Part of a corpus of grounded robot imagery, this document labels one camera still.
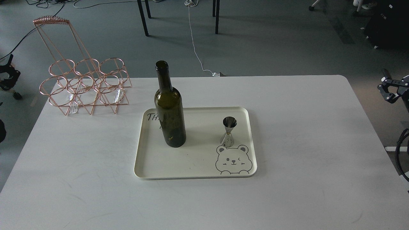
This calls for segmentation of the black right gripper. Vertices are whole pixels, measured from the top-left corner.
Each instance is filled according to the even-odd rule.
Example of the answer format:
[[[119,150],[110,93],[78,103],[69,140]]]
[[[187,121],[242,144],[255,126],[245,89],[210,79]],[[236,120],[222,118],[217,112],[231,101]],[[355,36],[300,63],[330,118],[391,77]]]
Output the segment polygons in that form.
[[[380,85],[378,85],[377,89],[383,96],[384,100],[393,104],[399,98],[402,98],[405,108],[409,112],[409,89],[408,89],[409,76],[407,75],[403,77],[401,80],[392,80],[390,72],[387,69],[383,68],[382,73],[383,82]],[[388,90],[389,87],[397,87],[397,92],[390,93]]]

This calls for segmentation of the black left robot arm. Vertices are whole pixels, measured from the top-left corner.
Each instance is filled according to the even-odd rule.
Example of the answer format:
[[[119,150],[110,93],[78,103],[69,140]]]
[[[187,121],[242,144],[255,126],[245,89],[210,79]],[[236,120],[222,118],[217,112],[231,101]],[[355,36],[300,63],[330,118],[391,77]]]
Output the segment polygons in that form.
[[[10,57],[5,65],[0,66],[0,73],[8,74],[8,78],[2,79],[0,83],[1,91],[11,93],[16,100],[21,100],[22,96],[20,93],[16,92],[13,87],[15,86],[19,76],[21,74],[20,71],[16,70],[15,67],[12,66],[12,59],[14,55],[10,54]]]

